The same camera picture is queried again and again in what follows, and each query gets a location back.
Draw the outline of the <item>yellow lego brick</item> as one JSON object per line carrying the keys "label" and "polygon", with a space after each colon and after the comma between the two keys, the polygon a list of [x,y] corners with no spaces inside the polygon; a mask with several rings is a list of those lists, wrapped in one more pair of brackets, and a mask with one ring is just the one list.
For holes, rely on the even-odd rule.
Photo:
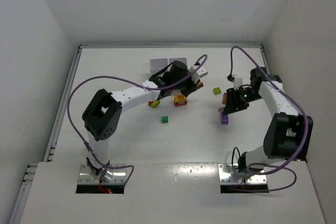
{"label": "yellow lego brick", "polygon": [[175,103],[184,103],[187,101],[187,97],[185,97],[184,95],[180,94],[180,95],[176,95],[174,97],[174,102]]}

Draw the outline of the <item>purple square lego brick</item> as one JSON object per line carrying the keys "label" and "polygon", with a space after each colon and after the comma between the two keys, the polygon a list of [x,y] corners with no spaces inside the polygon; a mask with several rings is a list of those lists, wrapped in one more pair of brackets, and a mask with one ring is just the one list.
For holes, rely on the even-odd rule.
{"label": "purple square lego brick", "polygon": [[229,123],[229,118],[228,118],[228,115],[226,114],[222,114],[221,117],[220,117],[220,122],[222,125],[227,125]]}

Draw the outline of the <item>brown lego brick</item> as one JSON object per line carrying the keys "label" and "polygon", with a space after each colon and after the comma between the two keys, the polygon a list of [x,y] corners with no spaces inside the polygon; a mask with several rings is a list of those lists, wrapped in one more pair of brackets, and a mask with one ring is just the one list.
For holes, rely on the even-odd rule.
{"label": "brown lego brick", "polygon": [[224,93],[222,103],[227,104],[227,99],[228,99],[228,95],[227,93]]}

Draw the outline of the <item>lime green lego brick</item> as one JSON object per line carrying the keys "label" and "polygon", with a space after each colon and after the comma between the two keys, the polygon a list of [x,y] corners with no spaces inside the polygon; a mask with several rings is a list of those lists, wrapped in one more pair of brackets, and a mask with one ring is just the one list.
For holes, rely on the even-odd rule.
{"label": "lime green lego brick", "polygon": [[215,87],[214,89],[213,89],[213,93],[215,94],[215,95],[218,95],[218,94],[221,94],[221,89],[219,88],[219,87]]}

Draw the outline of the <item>dark green lego brick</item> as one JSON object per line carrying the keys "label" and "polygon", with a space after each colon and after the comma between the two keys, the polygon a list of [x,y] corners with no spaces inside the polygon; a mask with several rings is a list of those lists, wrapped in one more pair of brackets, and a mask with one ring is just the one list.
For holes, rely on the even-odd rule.
{"label": "dark green lego brick", "polygon": [[161,117],[161,122],[162,123],[168,123],[169,122],[169,117],[168,116],[162,116]]}

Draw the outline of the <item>orange-brown long lego brick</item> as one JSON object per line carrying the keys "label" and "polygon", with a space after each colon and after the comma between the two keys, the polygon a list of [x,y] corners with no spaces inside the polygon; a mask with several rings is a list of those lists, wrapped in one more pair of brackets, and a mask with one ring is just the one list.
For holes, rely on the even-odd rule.
{"label": "orange-brown long lego brick", "polygon": [[197,88],[197,89],[200,89],[200,88],[202,88],[202,87],[203,87],[203,82],[200,81],[200,82],[197,84],[196,88]]}

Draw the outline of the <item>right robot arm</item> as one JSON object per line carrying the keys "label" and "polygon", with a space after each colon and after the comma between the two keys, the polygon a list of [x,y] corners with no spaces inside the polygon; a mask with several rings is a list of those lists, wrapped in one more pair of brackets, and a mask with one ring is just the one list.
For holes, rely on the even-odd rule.
{"label": "right robot arm", "polygon": [[276,162],[306,159],[313,119],[303,116],[287,99],[281,78],[261,67],[250,71],[250,84],[243,84],[238,75],[230,74],[227,79],[233,87],[226,91],[223,115],[243,111],[251,102],[262,99],[272,117],[262,146],[240,155],[238,171],[256,173]]}

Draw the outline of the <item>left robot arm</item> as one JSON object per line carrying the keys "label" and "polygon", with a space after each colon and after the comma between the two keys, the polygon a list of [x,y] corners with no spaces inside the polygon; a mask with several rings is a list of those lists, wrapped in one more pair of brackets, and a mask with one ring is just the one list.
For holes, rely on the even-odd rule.
{"label": "left robot arm", "polygon": [[202,87],[201,78],[207,74],[207,69],[199,62],[187,67],[176,60],[140,86],[113,92],[98,90],[82,115],[91,148],[87,165],[93,175],[103,176],[105,166],[110,164],[109,140],[116,132],[122,113],[150,101],[160,101],[176,91],[187,97]]}

